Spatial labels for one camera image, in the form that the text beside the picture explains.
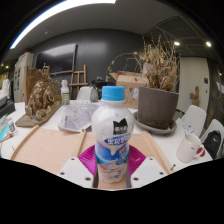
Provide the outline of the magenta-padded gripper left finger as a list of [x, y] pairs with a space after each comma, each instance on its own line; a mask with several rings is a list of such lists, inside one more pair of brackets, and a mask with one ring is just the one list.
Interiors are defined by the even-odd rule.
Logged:
[[78, 157], [70, 157], [57, 175], [84, 188], [97, 188], [99, 176], [94, 149], [92, 145]]

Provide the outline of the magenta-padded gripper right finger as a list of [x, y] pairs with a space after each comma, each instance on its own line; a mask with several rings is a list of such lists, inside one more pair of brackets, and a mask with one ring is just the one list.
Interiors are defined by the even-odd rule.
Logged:
[[126, 185], [140, 188], [167, 176], [168, 173], [154, 157], [146, 157], [134, 146], [129, 146]]

